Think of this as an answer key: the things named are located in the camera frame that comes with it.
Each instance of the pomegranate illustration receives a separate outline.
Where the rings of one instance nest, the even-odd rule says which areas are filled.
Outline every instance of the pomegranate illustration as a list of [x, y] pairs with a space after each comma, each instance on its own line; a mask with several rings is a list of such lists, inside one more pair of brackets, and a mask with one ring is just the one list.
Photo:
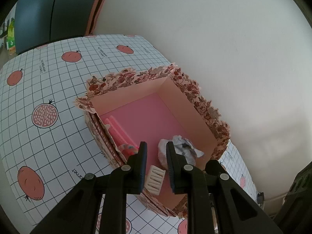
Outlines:
[[[96, 229], [99, 231], [99, 227], [101, 225], [102, 213], [99, 214], [98, 220], [96, 221]], [[132, 224], [128, 218], [126, 218], [126, 234], [129, 234], [132, 230]]]
[[243, 174], [241, 175], [241, 179], [239, 180], [239, 185], [241, 186], [241, 188], [244, 188], [246, 185], [246, 178]]
[[118, 51], [121, 51], [125, 54], [133, 54], [133, 50], [129, 46], [118, 45], [116, 48]]
[[76, 52], [69, 51], [66, 53], [63, 53], [62, 59], [63, 61], [68, 61], [68, 62], [78, 62], [82, 58], [81, 54], [79, 54], [79, 50]]
[[51, 103], [54, 102], [49, 99], [48, 104], [40, 104], [32, 112], [32, 122], [35, 126], [39, 128], [49, 128], [54, 125], [58, 118], [58, 111], [54, 105]]
[[39, 201], [44, 196], [44, 185], [39, 175], [28, 166], [22, 166], [18, 170], [18, 184], [26, 194], [25, 199], [29, 198]]
[[48, 46], [48, 44], [45, 44], [45, 45], [42, 45], [42, 46], [38, 46], [38, 47], [36, 47], [36, 49], [41, 49], [41, 48], [44, 48], [46, 46]]
[[96, 35], [88, 35], [88, 36], [85, 36], [85, 38], [88, 38], [88, 39], [93, 39], [93, 38], [95, 38], [96, 37]]
[[23, 72], [22, 72], [22, 68], [21, 70], [17, 70], [11, 73], [11, 75], [9, 75], [9, 77], [7, 78], [7, 84], [9, 86], [14, 86], [17, 85], [17, 83], [21, 80], [21, 78], [23, 77]]
[[180, 222], [178, 228], [177, 228], [178, 234], [187, 234], [188, 233], [188, 220], [184, 219], [182, 222]]

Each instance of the gray crumpled paper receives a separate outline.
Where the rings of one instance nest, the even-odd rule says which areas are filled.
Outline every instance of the gray crumpled paper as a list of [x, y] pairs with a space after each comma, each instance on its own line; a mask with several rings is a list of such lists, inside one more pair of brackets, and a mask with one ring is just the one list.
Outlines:
[[[180, 135], [175, 135], [171, 141], [174, 144], [176, 153], [185, 156], [188, 164], [195, 166], [195, 158], [200, 158], [204, 155], [202, 151], [195, 149], [193, 144], [188, 139], [182, 138]], [[158, 160], [166, 170], [168, 170], [166, 158], [167, 142], [169, 142], [169, 140], [161, 139], [158, 144]]]

